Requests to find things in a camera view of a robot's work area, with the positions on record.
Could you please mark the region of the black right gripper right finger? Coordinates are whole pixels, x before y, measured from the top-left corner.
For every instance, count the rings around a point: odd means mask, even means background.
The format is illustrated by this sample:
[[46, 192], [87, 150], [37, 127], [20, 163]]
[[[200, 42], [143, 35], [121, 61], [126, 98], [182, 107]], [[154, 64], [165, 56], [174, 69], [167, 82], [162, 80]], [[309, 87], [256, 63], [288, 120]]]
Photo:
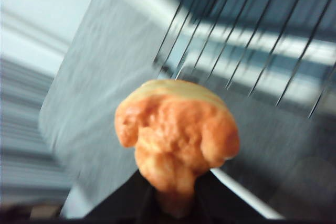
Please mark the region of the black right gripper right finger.
[[196, 198], [211, 217], [224, 219], [283, 219], [264, 201], [222, 170], [210, 170], [196, 179]]

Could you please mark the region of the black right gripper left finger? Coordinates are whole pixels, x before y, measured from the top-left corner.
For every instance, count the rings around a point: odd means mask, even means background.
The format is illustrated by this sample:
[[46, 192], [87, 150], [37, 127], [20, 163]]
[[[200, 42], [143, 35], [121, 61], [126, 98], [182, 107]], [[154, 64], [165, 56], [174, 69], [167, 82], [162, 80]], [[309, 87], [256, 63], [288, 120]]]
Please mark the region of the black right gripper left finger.
[[136, 171], [122, 186], [95, 206], [89, 219], [159, 219], [162, 211], [153, 186]]

